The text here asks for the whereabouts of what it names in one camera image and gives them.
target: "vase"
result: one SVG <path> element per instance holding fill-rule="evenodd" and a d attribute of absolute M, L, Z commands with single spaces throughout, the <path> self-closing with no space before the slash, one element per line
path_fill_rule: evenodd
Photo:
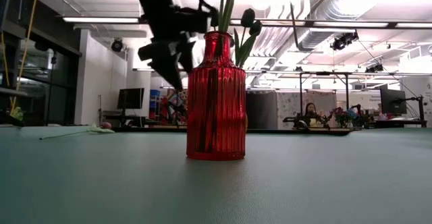
<path fill-rule="evenodd" d="M 228 33 L 207 33 L 204 59 L 189 73 L 186 154 L 191 159 L 244 158 L 246 73 L 231 60 L 230 42 Z"/>

